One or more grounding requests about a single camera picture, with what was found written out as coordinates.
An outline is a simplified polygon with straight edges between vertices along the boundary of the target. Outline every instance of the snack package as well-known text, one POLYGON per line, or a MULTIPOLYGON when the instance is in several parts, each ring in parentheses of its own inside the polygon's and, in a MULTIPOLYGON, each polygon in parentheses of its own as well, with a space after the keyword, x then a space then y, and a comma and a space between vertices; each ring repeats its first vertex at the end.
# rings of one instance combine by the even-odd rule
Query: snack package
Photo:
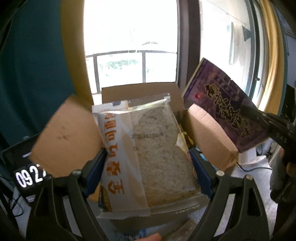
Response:
POLYGON ((183 97, 185 101, 193 102, 208 112, 240 153, 268 138, 258 123, 240 114, 242 105, 256 108, 251 99, 226 73, 207 59, 200 61, 183 97))
POLYGON ((169 101, 164 94, 93 106, 109 153, 101 178, 103 216, 149 216, 166 205, 180 210, 182 200, 200 193, 169 101))

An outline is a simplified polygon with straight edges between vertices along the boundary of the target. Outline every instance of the finger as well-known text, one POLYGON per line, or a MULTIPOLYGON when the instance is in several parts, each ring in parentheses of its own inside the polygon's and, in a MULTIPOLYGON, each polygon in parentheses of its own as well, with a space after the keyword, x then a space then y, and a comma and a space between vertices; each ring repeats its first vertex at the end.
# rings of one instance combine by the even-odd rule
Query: finger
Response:
POLYGON ((161 241, 160 234, 153 234, 148 238, 138 239, 138 241, 161 241))
POLYGON ((286 171, 290 177, 295 176, 296 175, 296 164, 289 162, 287 165, 286 171))
POLYGON ((279 155, 281 158, 283 158, 285 155, 285 150, 282 147, 279 149, 279 155))

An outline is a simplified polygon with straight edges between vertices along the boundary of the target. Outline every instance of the metal screw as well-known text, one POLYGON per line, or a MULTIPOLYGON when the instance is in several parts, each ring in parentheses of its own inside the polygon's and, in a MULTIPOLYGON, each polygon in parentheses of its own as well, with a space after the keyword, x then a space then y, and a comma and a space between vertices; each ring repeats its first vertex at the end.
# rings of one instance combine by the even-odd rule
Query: metal screw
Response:
POLYGON ((247 178, 249 181, 252 181, 252 180, 253 180, 253 176, 250 175, 250 174, 247 174, 247 175, 246 175, 246 178, 247 178))
POLYGON ((79 176, 79 175, 81 175, 81 170, 74 170, 74 171, 72 172, 72 174, 73 174, 74 176, 79 176))
POLYGON ((222 176, 224 176, 225 173, 222 170, 218 170, 218 171, 216 171, 216 174, 217 174, 217 176, 222 177, 222 176))

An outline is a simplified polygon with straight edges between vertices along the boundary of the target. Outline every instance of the cardboard box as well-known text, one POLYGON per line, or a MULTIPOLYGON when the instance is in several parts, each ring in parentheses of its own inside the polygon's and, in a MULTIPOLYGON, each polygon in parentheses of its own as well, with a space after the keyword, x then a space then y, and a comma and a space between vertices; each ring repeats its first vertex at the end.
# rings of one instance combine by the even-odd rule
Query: cardboard box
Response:
MULTIPOLYGON (((176 83, 142 83, 102 89, 103 103, 170 93, 171 108, 183 116, 182 126, 205 157, 217 168, 233 166, 238 150, 220 125, 203 109, 192 105, 188 110, 176 83)), ((82 169, 103 146, 98 126, 89 108, 76 96, 70 96, 49 120, 35 143, 30 159, 53 177, 82 169)), ((98 201, 98 189, 90 196, 98 201)))

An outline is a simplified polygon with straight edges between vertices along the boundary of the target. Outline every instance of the balcony railing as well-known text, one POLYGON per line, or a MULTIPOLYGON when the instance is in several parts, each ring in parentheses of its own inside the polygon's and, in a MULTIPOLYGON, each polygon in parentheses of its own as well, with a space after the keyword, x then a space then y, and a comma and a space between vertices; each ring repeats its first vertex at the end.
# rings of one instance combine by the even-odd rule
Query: balcony railing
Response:
POLYGON ((101 93, 97 56, 113 55, 113 54, 121 54, 121 53, 142 53, 142 82, 143 83, 146 82, 146 53, 176 54, 176 52, 167 52, 167 51, 159 51, 159 50, 123 50, 123 51, 112 51, 107 53, 96 53, 96 54, 87 55, 86 58, 87 59, 93 58, 93 62, 94 62, 94 75, 95 75, 97 93, 93 93, 93 94, 101 93))

